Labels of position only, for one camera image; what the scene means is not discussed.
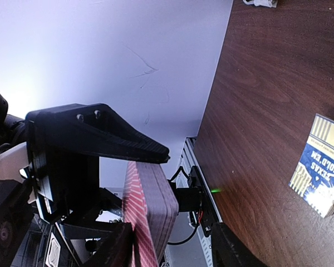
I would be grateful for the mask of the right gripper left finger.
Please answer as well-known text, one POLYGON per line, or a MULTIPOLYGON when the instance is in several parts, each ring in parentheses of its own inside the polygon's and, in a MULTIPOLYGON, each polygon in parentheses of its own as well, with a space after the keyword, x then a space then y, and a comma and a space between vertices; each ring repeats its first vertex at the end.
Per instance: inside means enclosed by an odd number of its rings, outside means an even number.
POLYGON ((92 253, 81 266, 129 266, 132 258, 133 230, 130 223, 113 224, 113 231, 99 240, 88 240, 85 249, 92 253))

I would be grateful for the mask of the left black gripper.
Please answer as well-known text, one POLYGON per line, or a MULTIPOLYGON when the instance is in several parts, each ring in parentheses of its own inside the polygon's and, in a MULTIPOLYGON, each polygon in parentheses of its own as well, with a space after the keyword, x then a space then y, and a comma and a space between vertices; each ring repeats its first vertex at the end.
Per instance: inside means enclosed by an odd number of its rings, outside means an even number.
POLYGON ((110 106, 78 103, 26 115, 27 151, 38 210, 60 223, 65 238, 101 238, 121 221, 98 221, 101 212, 122 216, 122 200, 99 188, 99 157, 164 164, 169 149, 133 128, 110 106))

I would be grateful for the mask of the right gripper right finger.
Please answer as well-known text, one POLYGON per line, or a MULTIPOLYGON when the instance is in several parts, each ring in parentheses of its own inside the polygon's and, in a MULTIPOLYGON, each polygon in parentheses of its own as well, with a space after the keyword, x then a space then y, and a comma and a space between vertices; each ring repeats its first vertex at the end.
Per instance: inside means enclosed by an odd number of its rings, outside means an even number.
POLYGON ((267 266, 223 222, 212 225, 211 245, 213 266, 267 266))

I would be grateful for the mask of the red playing card deck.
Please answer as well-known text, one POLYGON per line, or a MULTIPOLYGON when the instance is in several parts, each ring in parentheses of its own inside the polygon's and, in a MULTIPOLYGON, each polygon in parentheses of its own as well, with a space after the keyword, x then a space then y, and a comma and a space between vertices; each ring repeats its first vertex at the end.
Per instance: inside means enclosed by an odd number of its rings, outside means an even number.
POLYGON ((159 266, 179 204, 158 164, 130 161, 122 196, 122 220, 133 230, 130 266, 159 266))

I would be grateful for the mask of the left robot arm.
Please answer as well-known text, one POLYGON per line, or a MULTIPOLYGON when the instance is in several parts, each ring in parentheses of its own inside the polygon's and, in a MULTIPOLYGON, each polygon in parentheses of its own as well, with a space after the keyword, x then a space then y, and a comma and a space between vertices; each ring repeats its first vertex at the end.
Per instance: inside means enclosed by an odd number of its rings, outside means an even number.
POLYGON ((31 203, 53 224, 76 225, 94 210, 119 212, 120 200, 100 187, 100 158, 130 161, 143 187, 165 184, 169 150, 134 129, 108 105, 71 104, 8 114, 0 94, 0 250, 21 244, 31 203))

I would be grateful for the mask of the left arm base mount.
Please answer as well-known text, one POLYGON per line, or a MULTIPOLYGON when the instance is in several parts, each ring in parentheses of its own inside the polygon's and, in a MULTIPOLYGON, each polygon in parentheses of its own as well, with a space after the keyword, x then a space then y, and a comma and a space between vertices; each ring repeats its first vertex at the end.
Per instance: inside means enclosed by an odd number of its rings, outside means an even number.
POLYGON ((179 204, 179 212, 188 212, 192 225, 200 225, 204 236, 210 237, 212 225, 218 223, 219 218, 197 166, 192 166, 189 173, 179 166, 168 183, 179 204))

